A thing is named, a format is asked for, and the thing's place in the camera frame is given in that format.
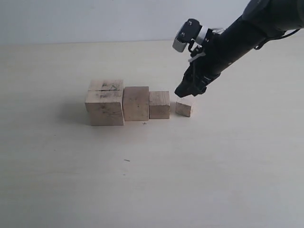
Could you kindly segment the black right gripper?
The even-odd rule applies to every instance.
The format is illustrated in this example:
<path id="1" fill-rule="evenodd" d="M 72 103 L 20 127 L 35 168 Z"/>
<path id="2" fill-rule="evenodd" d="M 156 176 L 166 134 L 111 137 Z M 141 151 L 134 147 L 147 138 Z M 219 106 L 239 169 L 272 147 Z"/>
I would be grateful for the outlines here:
<path id="1" fill-rule="evenodd" d="M 191 51 L 190 65 L 184 73 L 182 82 L 174 91 L 177 97 L 202 95 L 206 92 L 207 85 L 219 76 L 219 74 L 208 72 L 210 62 L 206 54 L 206 48 L 210 44 L 210 40 L 217 35 L 215 29 L 209 28 L 203 44 L 201 46 L 197 44 Z"/>

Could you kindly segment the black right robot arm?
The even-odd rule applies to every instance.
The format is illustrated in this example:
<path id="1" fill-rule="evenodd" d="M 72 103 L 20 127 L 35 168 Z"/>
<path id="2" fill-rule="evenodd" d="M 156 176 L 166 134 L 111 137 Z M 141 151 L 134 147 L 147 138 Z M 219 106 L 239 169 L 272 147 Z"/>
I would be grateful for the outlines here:
<path id="1" fill-rule="evenodd" d="M 196 19 L 180 28 L 172 47 L 190 52 L 189 67 L 175 89 L 180 98 L 202 95 L 230 65 L 272 40 L 287 38 L 304 27 L 302 0 L 251 0 L 242 15 L 218 32 Z"/>

